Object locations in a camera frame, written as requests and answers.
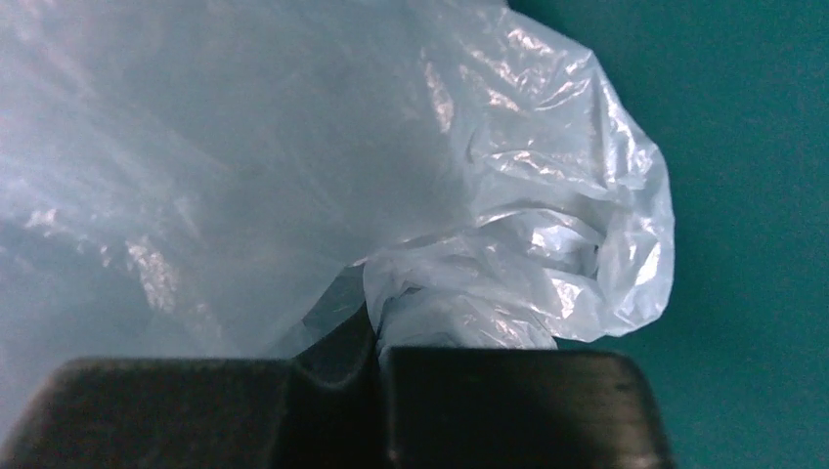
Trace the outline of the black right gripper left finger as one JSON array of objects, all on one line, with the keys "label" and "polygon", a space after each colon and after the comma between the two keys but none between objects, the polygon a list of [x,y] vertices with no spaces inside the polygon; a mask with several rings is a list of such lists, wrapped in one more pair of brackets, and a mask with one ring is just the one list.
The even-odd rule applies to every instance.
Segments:
[{"label": "black right gripper left finger", "polygon": [[360,310],[286,360],[81,359],[1,447],[5,468],[375,468],[375,338]]}]

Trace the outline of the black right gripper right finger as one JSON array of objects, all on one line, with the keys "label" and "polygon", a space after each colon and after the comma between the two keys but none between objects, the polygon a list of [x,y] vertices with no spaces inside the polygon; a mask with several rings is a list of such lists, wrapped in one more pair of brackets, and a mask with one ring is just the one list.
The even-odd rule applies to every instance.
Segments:
[{"label": "black right gripper right finger", "polygon": [[393,468],[673,468],[640,368],[608,352],[400,347],[383,368]]}]

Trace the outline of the translucent blue plastic bag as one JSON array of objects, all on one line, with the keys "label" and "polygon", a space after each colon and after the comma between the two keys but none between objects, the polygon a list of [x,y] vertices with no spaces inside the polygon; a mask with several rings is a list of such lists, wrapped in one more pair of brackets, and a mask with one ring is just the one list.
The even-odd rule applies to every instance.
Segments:
[{"label": "translucent blue plastic bag", "polygon": [[658,147],[503,1],[5,1],[1,431],[86,356],[551,348],[668,303]]}]

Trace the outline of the teal plastic trash bin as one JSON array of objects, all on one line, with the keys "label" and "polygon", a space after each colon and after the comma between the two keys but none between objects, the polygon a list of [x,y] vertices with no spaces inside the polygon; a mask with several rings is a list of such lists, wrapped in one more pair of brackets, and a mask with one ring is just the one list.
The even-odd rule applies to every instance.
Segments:
[{"label": "teal plastic trash bin", "polygon": [[682,468],[828,464],[828,5],[517,1],[597,55],[661,148],[668,309],[642,368]]}]

